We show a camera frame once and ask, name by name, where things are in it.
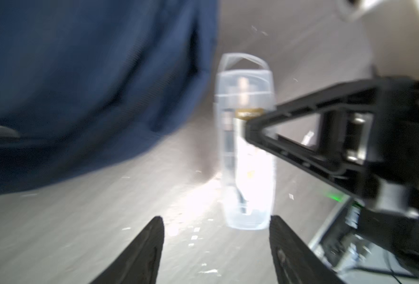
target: floor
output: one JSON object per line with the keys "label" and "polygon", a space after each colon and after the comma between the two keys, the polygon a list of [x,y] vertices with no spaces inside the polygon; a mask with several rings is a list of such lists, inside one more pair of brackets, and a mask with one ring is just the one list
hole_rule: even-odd
{"label": "floor", "polygon": [[[214,66],[225,52],[266,60],[279,102],[369,75],[360,23],[334,0],[221,0]],[[88,283],[155,215],[158,283],[276,283],[268,231],[227,228],[219,203],[213,84],[178,132],[136,159],[47,188],[0,196],[0,284]],[[301,140],[312,119],[281,127]],[[331,187],[278,161],[274,213],[305,241],[335,206]]]}

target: green light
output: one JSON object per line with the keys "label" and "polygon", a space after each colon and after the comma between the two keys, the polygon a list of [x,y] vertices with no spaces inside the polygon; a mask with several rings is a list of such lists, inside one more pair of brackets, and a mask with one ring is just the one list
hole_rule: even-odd
{"label": "green light", "polygon": [[333,200],[335,200],[335,201],[337,201],[337,202],[342,202],[342,195],[338,195],[338,194],[335,194],[335,193],[328,193],[328,194],[326,194],[326,197],[329,197],[329,198],[331,198],[331,199],[333,199]]}

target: cable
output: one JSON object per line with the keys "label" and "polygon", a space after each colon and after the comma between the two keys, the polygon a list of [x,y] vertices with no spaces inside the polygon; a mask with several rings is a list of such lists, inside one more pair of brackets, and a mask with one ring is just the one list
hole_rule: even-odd
{"label": "cable", "polygon": [[402,282],[400,282],[399,279],[397,279],[394,270],[391,268],[391,264],[389,263],[389,252],[385,249],[383,249],[383,258],[386,263],[386,266],[388,266],[389,270],[391,271],[391,276],[393,276],[394,279],[396,279],[397,283],[402,284]]}
{"label": "cable", "polygon": [[[349,267],[347,269],[344,269],[344,270],[339,271],[337,274],[338,275],[345,274],[345,273],[350,272],[352,270],[359,270],[359,271],[364,271],[364,272],[369,272],[369,273],[375,273],[375,274],[391,275],[391,272],[389,270],[379,270],[379,269],[369,268],[369,267],[363,267],[363,266]],[[405,273],[397,273],[397,272],[394,272],[394,275],[396,277],[409,278],[409,279],[418,279],[413,274],[405,274]]]}

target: blue cloth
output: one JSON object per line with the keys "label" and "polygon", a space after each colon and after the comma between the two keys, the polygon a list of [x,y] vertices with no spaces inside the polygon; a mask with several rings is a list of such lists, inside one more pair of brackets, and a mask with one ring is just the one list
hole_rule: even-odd
{"label": "blue cloth", "polygon": [[215,0],[0,0],[0,194],[130,159],[190,116]]}

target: clear plastic bottle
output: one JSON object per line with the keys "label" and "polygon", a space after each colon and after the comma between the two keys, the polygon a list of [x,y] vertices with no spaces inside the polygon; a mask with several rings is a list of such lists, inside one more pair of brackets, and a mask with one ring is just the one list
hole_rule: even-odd
{"label": "clear plastic bottle", "polygon": [[[259,69],[230,70],[240,60]],[[215,116],[222,167],[223,205],[227,225],[261,230],[269,225],[275,196],[275,157],[244,139],[247,120],[275,110],[273,76],[268,64],[244,53],[222,56],[218,68]],[[267,129],[275,135],[275,129]]]}

